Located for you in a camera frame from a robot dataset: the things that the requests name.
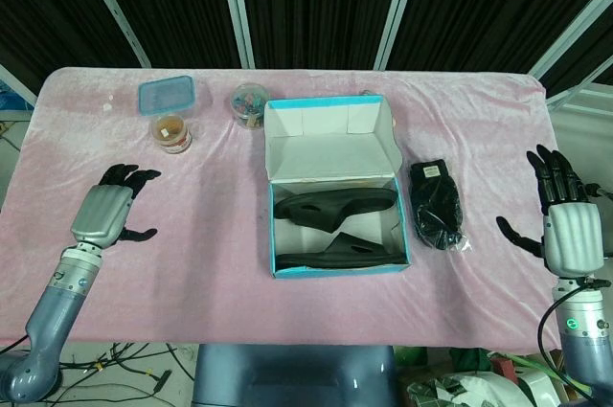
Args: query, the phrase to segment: robot finger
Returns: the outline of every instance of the robot finger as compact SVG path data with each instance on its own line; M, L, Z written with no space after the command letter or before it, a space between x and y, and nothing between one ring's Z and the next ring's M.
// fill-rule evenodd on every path
M589 202L589 198L587 197L587 191L585 190L585 186L583 182L579 179L579 177L575 174L576 182L577 182L577 201L582 203Z
M155 236L156 233L157 233L157 229L155 228L149 228L145 232L141 233L141 232L135 232L134 230L128 230L126 227L124 227L124 229L122 230L122 232L120 233L118 237L118 240L119 241L142 242L142 241L147 241L148 239L151 239L152 237Z
M528 161L534 168L536 180L538 181L538 196L540 197L540 207L543 214L547 214L549 207L556 202L556 191L551 179L550 170L545 163L531 151L526 153Z
M541 245L539 242L536 242L529 237L522 237L516 231L514 231L509 224L509 221L506 220L502 216L496 217L496 223L498 224L498 228L512 244L517 247L521 247L524 251L530 252L535 257L542 257L541 254Z
M568 199L570 201L578 201L579 200L579 190L577 188L577 175L573 171L573 167L568 162L566 157L562 155L559 151L554 150L552 152L557 162L560 165L560 170L562 172L562 177L566 184L566 191L568 194Z
M148 180L153 180L162 175L159 170L137 170L124 182L124 186L132 189L132 199L143 189Z
M122 185L128 174L138 169L138 165L113 165L111 166L98 185Z
M556 156L542 145L536 146L536 152L540 155L545 163L545 166L549 168L552 182L554 184L554 191L556 192L556 202L561 203L568 199L568 193L566 191L566 182L562 173L562 168Z

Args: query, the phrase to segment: black cable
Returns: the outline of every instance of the black cable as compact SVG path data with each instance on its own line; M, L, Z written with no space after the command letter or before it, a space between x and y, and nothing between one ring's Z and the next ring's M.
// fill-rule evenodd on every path
M94 371L91 373L88 373L86 376L84 376L83 378L80 378L79 380L77 380L75 383L73 383L72 385L70 385L68 388L66 388L61 395L59 395L59 397L56 400L51 400L51 399L44 399L47 402L53 402L53 404L51 404L50 407L54 407L54 405L57 405L60 403L60 399L62 399L66 393L68 393L70 390L72 390L74 387L76 387L77 385L79 385L80 383L82 383L83 381L91 378L92 376L94 376L96 373L98 373L99 371Z
M130 390L138 391L139 393L142 393L143 395L148 395L147 391L142 390L140 388L137 388L135 386L125 385L124 383L101 383L101 384L98 384L98 385L84 385L84 386L78 386L77 389L86 390L88 388L91 389L91 388L108 388L108 387L129 388ZM151 398L155 399L155 400L157 400L159 402L162 402L162 403L164 403L166 405L169 405L170 407L176 407L172 402L169 402L169 401L167 401L167 400L165 400L165 399L163 399L161 397L151 396Z
M194 381L192 374L188 372L188 370L183 366L183 364L181 364L181 361L179 361L179 358L176 357L176 354L174 354L174 348L171 347L170 344L168 344L168 343L166 344L166 346L169 349L170 355L176 361L176 363L179 365L181 370L185 373L185 375L187 375L190 378L191 381Z
M147 359L148 357L153 357L153 356L159 356L160 354L168 354L170 351L169 350L165 350L165 351L157 351L157 352L152 352L150 354L143 354L142 356L128 356L128 357L123 357L120 358L120 361L125 362L125 361L132 361L132 360L137 360L137 359ZM62 369L66 369L66 370L83 370L83 369L87 369L88 367L93 367L94 364L96 364L97 361L90 361L90 362L78 362L78 363L73 363L73 362L61 362L61 368ZM100 362L108 362L108 359L101 359ZM117 364L110 362L108 364L108 367L111 366L115 366Z
M17 345L19 345L21 342L23 342L27 338L28 338L28 335L24 335L19 340L17 340L15 343L11 343L6 348L1 349L0 354L4 354L5 352L12 350L13 348L15 348Z
M153 378L155 381L160 381L160 377L159 377L159 376L156 376L156 375L154 375L153 373L148 373L148 372L140 371L140 370L138 370L138 369L132 369L131 367L128 367L126 364L124 364L122 361L120 361L120 360L118 359L118 356L119 356L119 355L121 355L121 354L117 354L117 353L115 352L115 347L116 347L116 345L117 345L117 344L115 344L115 343L114 343L114 344L113 344L113 347L111 348L111 357L113 358L113 361L115 361L115 362L116 362L116 363L119 365L119 367L121 367L121 368L122 368L122 369L124 369L125 371L132 372L132 373L138 373L138 374L140 374L140 375L150 376L150 377L151 377L151 378Z
M126 399L72 399L72 400L61 400L56 401L56 403L52 404L52 407L56 404L67 404L69 402L111 402L113 404L119 404L120 402L129 402L130 400L143 400L149 399L153 397L153 395L147 396L138 396L138 397L127 397Z
M538 323L538 333L536 335L536 340L538 342L538 349L540 350L540 354L541 356L543 356L543 358L545 359L545 362L547 363L547 365L549 366L549 368L554 371L554 373L556 373L557 376L559 376L559 378L566 383L568 386L571 386L575 391L577 391L580 395L582 395L583 397L585 397L587 400L589 400L592 404L594 404L596 407L600 407L600 404L596 401L596 399L594 399L593 397L591 397L589 394L587 394L584 390L582 390L581 388L579 388L575 383L573 383L568 376L566 376L565 373L559 371L556 367L556 365L550 360L550 357L548 357L549 355L547 354L547 352L545 351L545 347L543 346L543 329L545 328L545 323L547 323L547 319L551 316L551 314L556 310L556 308L558 308L560 305L562 305L564 302L566 302L568 299L570 299L571 297L579 294L581 291L588 289L590 287L589 283L585 283L580 285L577 289L570 291L568 294L562 296L561 298L559 298L558 300L556 300L554 302L553 305L551 305L547 311L545 311L545 314L543 314L543 317L540 320L540 323Z
M131 360L136 360L136 359L145 359L145 358L148 358L148 357L157 356L157 355L160 355L160 354L166 354L166 353L170 352L169 350L165 350L165 351L152 352L150 354L143 354L142 356L138 356L137 355L140 352L142 352L144 349L146 349L148 346L149 346L149 343L145 343L142 347L140 347L138 350L133 352L131 355L129 355L127 357L120 357L119 360L121 362L125 362L125 361L131 361ZM106 353L103 354L96 361L89 361L89 362L60 362L60 366L61 366L62 369L83 370L83 369L93 368L97 363L106 363L107 364L106 367L112 367L112 366L118 365L115 361L104 358L105 355L106 355Z

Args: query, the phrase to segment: pink towel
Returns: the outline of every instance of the pink towel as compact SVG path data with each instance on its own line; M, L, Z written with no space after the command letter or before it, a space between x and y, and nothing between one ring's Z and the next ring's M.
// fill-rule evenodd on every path
M195 82L193 144L168 155L137 113L137 88L178 75ZM244 82L262 84L273 98L385 95L405 191L410 164L444 158L472 249L427 248L409 227L414 264L402 273L274 280L263 132L238 126L228 105ZM508 243L495 218L540 238L525 156L539 143L556 146L544 90L523 75L61 69L40 93L0 214L0 337L23 334L59 254L74 242L70 226L90 186L110 165L135 163L162 176L139 194L127 226L159 233L104 251L73 340L533 351L555 278ZM553 320L545 343L558 344Z

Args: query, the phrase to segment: black curtain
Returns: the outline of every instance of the black curtain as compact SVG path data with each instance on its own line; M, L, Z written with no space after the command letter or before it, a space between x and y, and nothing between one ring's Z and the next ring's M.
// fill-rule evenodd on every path
M102 0L0 0L0 63L35 94L65 66L137 67Z
M387 68L525 73L588 1L409 0Z
M554 96L581 83L611 56L613 56L613 7L609 7L542 77L541 83L547 88L547 96ZM606 79L602 77L607 76L610 82L610 70L603 73L596 81L605 82Z
M391 0L245 0L258 68L372 69Z
M240 66L227 0L117 1L152 66Z
M596 79L596 83L613 84L613 66L609 67Z

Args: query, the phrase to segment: plastic bag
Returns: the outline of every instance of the plastic bag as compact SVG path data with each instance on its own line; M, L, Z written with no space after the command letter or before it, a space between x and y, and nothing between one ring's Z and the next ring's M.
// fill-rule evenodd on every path
M411 166L411 206L418 237L440 250L469 248L462 233L462 206L458 188L444 160Z

